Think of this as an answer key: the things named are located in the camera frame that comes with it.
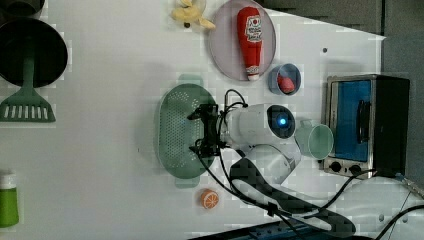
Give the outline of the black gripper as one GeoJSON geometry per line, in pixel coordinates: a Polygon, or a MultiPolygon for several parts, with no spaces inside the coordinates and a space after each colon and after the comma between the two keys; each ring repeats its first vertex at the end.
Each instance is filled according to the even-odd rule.
{"type": "Polygon", "coordinates": [[[197,139],[189,149],[199,158],[208,158],[219,155],[219,147],[224,141],[219,130],[221,116],[218,115],[217,104],[200,104],[187,116],[188,120],[201,119],[204,126],[203,139],[197,139]]]}

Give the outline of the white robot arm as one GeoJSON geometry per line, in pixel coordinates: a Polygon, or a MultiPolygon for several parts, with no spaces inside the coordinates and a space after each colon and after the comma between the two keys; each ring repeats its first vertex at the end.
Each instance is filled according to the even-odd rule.
{"type": "Polygon", "coordinates": [[[296,122],[288,108],[239,102],[219,111],[216,104],[202,104],[187,118],[200,120],[204,127],[203,136],[190,147],[201,164],[208,157],[219,157],[224,148],[240,155],[230,168],[223,170],[229,193],[283,221],[293,219],[308,225],[317,221],[324,232],[334,237],[355,234],[356,227],[347,217],[280,187],[300,159],[294,139],[296,122]]]}

